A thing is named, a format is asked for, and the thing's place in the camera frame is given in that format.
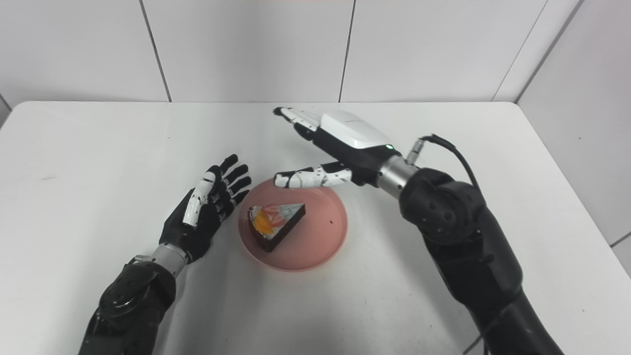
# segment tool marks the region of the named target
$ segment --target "cake slice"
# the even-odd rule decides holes
[[[304,203],[253,206],[248,210],[250,230],[256,243],[268,253],[277,247],[307,210]]]

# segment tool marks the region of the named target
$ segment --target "robotic arm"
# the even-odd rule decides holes
[[[150,355],[158,326],[175,300],[182,269],[206,254],[221,223],[246,196],[247,165],[231,155],[206,171],[164,223],[158,248],[125,264],[106,288],[86,329],[79,355]]]
[[[519,262],[454,145],[435,135],[426,136],[404,159],[382,133],[349,112],[316,117],[279,107],[274,114],[338,160],[279,172],[274,177],[276,186],[308,188],[352,181],[383,189],[399,201],[403,218],[421,232],[447,288],[469,309],[492,354],[563,354],[524,294]],[[417,167],[416,158],[426,141],[454,153],[471,184]]]

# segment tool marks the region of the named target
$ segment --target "tabletop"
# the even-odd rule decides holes
[[[331,161],[272,110],[282,104],[26,102],[0,129],[0,344],[74,354],[103,290],[200,175],[231,153],[254,184]],[[362,117],[407,152],[453,142],[524,270],[524,290],[566,354],[628,354],[631,280],[520,108],[501,102],[292,104]],[[428,146],[417,164],[466,180]],[[478,335],[418,230],[370,186],[333,188],[348,235],[299,273],[252,259],[232,215],[179,276],[155,354],[458,354]],[[481,354],[481,347],[473,350]]]

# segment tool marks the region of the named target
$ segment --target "pink plate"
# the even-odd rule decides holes
[[[252,237],[247,211],[252,206],[270,203],[304,203],[307,213],[276,249],[268,253]],[[281,271],[304,271],[326,263],[342,247],[347,230],[346,209],[329,188],[277,188],[270,179],[252,189],[239,212],[239,234],[247,251],[261,263]]]

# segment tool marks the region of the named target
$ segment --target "white tiled wall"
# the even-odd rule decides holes
[[[3,0],[0,92],[25,100],[166,100],[138,1]]]
[[[338,101],[352,0],[145,5],[173,101]]]
[[[0,127],[2,127],[2,124],[4,123],[6,117],[9,115],[9,112],[9,107],[7,107],[2,99],[0,99]]]
[[[629,14],[585,1],[519,101],[610,244],[631,231]]]
[[[515,99],[577,0],[143,1],[173,100],[292,102],[339,99],[351,19],[344,101]],[[139,0],[5,0],[0,33],[11,106],[167,100]]]
[[[631,275],[631,238],[628,234],[625,239],[613,247],[613,252],[620,260],[620,263],[627,271],[627,274]]]
[[[551,11],[551,33],[530,38],[525,55],[532,68],[556,34],[550,24],[560,27],[575,2],[357,1],[342,101],[491,101],[546,3],[570,9]],[[515,100],[525,82],[503,89],[502,97]]]

